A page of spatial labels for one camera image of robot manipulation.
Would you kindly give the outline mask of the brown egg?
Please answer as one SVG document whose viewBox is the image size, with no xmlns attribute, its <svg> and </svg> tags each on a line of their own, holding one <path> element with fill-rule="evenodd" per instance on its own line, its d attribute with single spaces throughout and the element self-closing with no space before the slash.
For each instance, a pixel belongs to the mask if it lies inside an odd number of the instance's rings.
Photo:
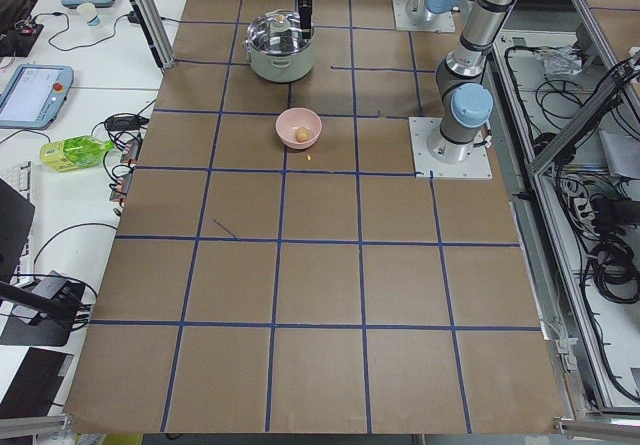
<svg viewBox="0 0 640 445">
<path fill-rule="evenodd" d="M 295 138 L 299 143 L 307 142 L 311 139 L 312 133 L 306 127 L 299 127 L 295 131 Z"/>
</svg>

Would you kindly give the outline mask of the glass pot lid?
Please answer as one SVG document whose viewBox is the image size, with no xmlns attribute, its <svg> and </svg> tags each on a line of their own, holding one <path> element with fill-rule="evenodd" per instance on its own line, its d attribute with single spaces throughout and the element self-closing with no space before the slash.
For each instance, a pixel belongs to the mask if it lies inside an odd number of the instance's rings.
<svg viewBox="0 0 640 445">
<path fill-rule="evenodd" d="M 254 19 L 247 30 L 246 44 L 266 55 L 287 56 L 301 52 L 307 48 L 314 36 L 304 39 L 300 27 L 298 12 L 277 9 L 260 15 Z"/>
</svg>

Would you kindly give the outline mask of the pink bowl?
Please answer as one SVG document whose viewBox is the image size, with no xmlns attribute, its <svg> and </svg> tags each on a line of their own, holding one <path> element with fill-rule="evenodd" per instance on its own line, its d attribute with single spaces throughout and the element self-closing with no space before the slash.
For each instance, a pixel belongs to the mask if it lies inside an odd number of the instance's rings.
<svg viewBox="0 0 640 445">
<path fill-rule="evenodd" d="M 293 150 L 304 150 L 314 145 L 322 132 L 322 121 L 312 110 L 291 108 L 276 119 L 275 131 L 280 141 Z"/>
</svg>

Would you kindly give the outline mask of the paper cup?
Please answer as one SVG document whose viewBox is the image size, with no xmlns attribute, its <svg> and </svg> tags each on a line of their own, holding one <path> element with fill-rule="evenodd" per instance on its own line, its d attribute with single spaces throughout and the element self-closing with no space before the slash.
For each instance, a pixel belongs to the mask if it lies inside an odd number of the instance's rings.
<svg viewBox="0 0 640 445">
<path fill-rule="evenodd" d="M 83 2 L 76 7 L 84 22 L 89 27 L 99 27 L 101 19 L 98 15 L 96 6 L 91 2 Z"/>
</svg>

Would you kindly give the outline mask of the black power adapter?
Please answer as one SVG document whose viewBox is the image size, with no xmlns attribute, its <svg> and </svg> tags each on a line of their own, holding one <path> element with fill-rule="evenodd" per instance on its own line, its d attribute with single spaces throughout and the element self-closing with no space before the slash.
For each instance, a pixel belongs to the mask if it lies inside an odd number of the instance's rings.
<svg viewBox="0 0 640 445">
<path fill-rule="evenodd" d="M 138 114 L 116 114 L 104 120 L 107 131 L 132 131 L 139 130 L 149 123 L 149 119 Z"/>
</svg>

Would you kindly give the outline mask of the near blue teach pendant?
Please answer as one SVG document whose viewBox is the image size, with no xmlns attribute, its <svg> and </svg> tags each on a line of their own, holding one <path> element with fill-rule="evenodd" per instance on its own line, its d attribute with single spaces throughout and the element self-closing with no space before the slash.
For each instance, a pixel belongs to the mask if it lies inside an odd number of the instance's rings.
<svg viewBox="0 0 640 445">
<path fill-rule="evenodd" d="M 22 64 L 1 94 L 1 128 L 46 129 L 64 105 L 74 81 L 66 65 Z"/>
</svg>

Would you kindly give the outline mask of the green drink bottle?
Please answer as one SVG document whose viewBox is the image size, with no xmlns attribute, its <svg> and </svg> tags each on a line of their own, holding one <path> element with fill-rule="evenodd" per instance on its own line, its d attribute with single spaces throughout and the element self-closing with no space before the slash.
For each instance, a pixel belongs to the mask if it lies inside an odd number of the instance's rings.
<svg viewBox="0 0 640 445">
<path fill-rule="evenodd" d="M 57 172 L 69 172 L 98 166 L 114 149 L 115 144 L 111 140 L 102 141 L 84 135 L 43 145 L 39 158 Z"/>
</svg>

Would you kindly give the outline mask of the white keyboard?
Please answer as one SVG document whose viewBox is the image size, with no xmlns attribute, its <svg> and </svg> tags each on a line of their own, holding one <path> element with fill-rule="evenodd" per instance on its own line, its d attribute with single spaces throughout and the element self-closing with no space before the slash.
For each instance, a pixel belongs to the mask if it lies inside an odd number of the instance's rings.
<svg viewBox="0 0 640 445">
<path fill-rule="evenodd" d="M 20 162 L 1 167 L 1 179 L 25 198 L 29 199 L 33 192 L 32 163 Z"/>
</svg>

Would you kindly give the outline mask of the black monitor stand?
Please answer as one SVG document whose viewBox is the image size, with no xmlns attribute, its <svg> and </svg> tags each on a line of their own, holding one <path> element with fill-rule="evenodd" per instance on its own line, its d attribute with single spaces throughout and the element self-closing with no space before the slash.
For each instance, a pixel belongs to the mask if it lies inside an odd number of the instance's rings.
<svg viewBox="0 0 640 445">
<path fill-rule="evenodd" d="M 1 302 L 12 305 L 1 331 L 7 346 L 65 346 L 76 327 L 86 284 L 53 273 L 25 288 L 1 283 Z"/>
</svg>

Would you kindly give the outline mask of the aluminium frame post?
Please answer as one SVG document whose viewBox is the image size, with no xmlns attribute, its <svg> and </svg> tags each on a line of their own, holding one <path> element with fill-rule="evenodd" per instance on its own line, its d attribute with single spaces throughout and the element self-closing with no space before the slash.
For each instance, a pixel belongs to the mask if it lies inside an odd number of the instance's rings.
<svg viewBox="0 0 640 445">
<path fill-rule="evenodd" d="M 129 0 L 141 26 L 157 67 L 168 70 L 175 65 L 175 53 L 154 0 Z"/>
</svg>

